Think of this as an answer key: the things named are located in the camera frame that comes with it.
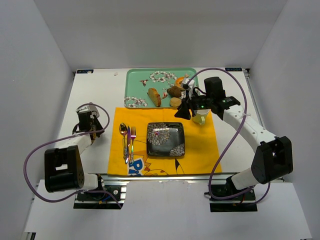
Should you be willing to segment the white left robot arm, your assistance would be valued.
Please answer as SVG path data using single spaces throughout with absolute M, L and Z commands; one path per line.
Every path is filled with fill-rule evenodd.
M 81 154 L 101 133 L 77 135 L 44 153 L 45 188 L 49 193 L 67 190 L 98 190 L 97 174 L 85 173 Z

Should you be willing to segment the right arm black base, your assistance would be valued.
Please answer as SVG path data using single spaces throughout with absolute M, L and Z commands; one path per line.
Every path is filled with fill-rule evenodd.
M 213 183 L 210 192 L 205 192 L 204 196 L 209 199 L 211 213 L 244 213 L 257 212 L 256 195 L 253 188 L 248 190 L 237 190 L 227 180 L 225 184 Z

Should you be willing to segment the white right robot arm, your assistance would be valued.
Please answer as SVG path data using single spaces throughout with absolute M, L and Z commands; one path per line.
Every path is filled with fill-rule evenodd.
M 185 97 L 174 116 L 190 120 L 200 110 L 211 110 L 250 145 L 254 152 L 252 164 L 227 180 L 229 188 L 242 191 L 293 172 L 292 142 L 288 137 L 269 132 L 245 112 L 235 97 L 226 96 L 219 77 L 205 79 L 204 86 L 202 92 L 193 80 L 184 78 L 181 87 L 186 91 Z

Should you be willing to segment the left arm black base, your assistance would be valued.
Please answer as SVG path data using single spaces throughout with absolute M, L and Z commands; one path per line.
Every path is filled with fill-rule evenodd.
M 74 209 L 82 210 L 120 210 L 126 199 L 127 181 L 108 175 L 98 175 L 98 188 L 75 196 Z

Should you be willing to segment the wooden handled metal spatula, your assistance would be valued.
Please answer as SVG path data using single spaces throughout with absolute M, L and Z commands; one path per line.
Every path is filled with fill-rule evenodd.
M 88 106 L 89 106 L 90 111 L 92 112 L 92 114 L 94 116 L 96 116 L 97 118 L 99 118 L 100 114 L 99 114 L 99 111 L 98 111 L 97 107 L 95 105 L 93 105 L 92 102 L 90 102 Z

